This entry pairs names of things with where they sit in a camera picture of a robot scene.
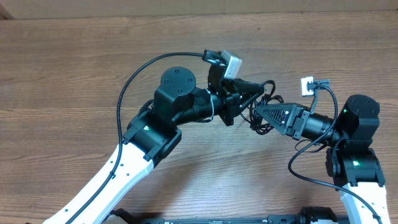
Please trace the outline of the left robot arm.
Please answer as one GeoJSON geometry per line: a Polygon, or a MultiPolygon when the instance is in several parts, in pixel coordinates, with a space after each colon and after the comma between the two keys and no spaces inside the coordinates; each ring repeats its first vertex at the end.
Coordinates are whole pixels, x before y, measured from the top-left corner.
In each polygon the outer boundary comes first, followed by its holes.
{"type": "Polygon", "coordinates": [[[59,212],[46,223],[101,223],[140,180],[165,159],[181,141],[185,123],[207,123],[219,116],[231,126],[256,98],[261,84],[226,78],[211,66],[214,88],[198,88],[194,74],[184,67],[166,70],[160,85],[130,121],[106,164],[59,212]]]}

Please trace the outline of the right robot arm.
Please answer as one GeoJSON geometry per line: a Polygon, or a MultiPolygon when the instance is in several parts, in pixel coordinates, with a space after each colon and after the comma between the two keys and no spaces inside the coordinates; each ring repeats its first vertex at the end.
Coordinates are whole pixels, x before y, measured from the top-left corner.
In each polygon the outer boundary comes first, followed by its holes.
{"type": "Polygon", "coordinates": [[[390,223],[386,180],[371,148],[379,127],[379,103],[366,95],[352,95],[334,118],[315,112],[317,99],[307,107],[298,103],[267,104],[256,113],[282,135],[322,144],[328,187],[340,193],[350,223],[390,223]]]}

